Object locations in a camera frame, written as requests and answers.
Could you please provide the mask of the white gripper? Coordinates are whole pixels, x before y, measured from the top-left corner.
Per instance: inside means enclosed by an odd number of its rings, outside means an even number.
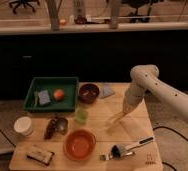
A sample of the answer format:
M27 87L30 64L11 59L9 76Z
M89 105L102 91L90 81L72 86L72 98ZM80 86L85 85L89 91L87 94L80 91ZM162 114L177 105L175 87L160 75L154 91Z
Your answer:
M142 102L145 89L137 84L131 84L125 91L122 109L125 116L131 114L135 108Z

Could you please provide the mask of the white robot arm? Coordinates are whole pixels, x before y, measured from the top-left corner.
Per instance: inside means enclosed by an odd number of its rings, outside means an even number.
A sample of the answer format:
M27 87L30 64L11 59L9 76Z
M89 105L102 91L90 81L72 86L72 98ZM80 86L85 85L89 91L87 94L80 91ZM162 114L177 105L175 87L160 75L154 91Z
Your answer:
M188 95L158 79L156 65L137 65L130 70L132 79L125 91L123 114L131 113L150 91L161 102L166 103L188 124Z

